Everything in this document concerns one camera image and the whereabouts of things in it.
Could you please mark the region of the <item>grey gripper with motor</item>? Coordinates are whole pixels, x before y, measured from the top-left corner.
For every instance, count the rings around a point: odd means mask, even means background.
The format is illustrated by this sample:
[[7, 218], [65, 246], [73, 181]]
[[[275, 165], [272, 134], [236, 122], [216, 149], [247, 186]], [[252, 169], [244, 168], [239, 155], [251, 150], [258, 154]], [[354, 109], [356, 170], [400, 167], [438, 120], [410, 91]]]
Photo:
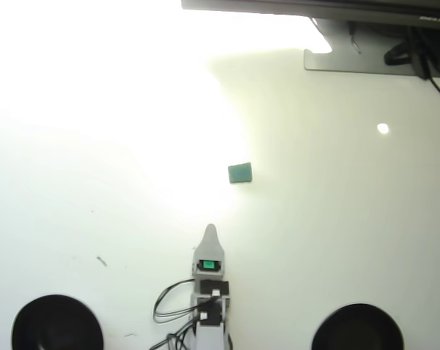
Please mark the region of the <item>grey gripper with motor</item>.
[[208, 224], [192, 260], [192, 277], [210, 280], [224, 278], [225, 254], [220, 243], [216, 226]]

